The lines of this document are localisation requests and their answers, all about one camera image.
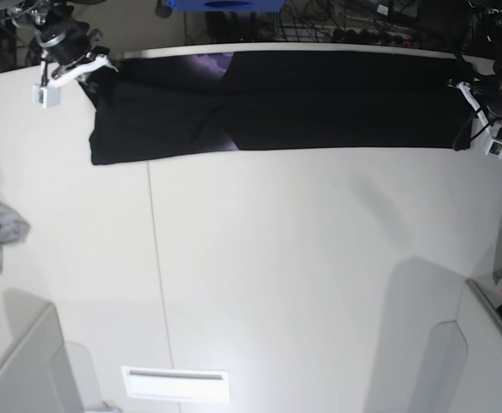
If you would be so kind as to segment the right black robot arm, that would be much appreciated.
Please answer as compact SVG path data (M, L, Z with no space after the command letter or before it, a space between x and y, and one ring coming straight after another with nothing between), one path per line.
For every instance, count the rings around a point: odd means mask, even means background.
M85 84L95 71L113 68L110 50L99 44L102 32L78 21L74 5L74 1L20 1L6 8L8 21L32 32L27 61L40 66L42 86Z

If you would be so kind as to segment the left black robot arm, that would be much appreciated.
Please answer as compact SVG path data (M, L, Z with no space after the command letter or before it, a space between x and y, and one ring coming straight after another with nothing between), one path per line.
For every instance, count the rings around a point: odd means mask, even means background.
M448 46L462 68L471 93L491 118L502 117L502 1L460 1L464 11L452 18L446 31ZM493 73L482 74L466 54L493 62Z

